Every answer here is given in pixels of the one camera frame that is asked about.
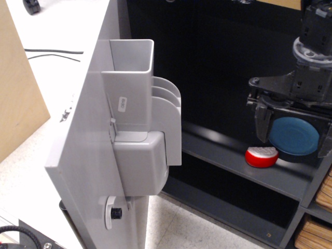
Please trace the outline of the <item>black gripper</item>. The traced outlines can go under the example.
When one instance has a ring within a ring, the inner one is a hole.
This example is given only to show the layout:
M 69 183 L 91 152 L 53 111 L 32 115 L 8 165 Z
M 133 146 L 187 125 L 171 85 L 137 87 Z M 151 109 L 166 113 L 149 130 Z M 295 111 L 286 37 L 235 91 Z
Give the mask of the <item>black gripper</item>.
M 331 68 L 297 66 L 286 75 L 249 80 L 247 105 L 255 112 L 256 135 L 266 143 L 270 122 L 283 116 L 321 119 L 317 156 L 331 154 Z

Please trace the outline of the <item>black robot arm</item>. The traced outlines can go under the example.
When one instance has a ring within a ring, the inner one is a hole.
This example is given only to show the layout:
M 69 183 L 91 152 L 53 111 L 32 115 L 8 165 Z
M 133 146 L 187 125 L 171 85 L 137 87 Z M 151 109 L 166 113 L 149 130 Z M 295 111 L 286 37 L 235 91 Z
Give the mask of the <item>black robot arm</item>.
M 295 70 L 251 78 L 247 102 L 262 142 L 290 155 L 323 158 L 331 153 L 331 1 L 302 1 L 301 10 Z

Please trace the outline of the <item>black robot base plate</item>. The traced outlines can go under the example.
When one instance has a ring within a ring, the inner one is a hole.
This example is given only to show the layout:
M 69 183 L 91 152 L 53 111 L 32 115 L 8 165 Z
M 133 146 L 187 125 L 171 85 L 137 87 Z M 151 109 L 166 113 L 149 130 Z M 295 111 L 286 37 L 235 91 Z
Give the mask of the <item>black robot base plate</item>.
M 25 222 L 1 217 L 1 248 L 64 248 Z

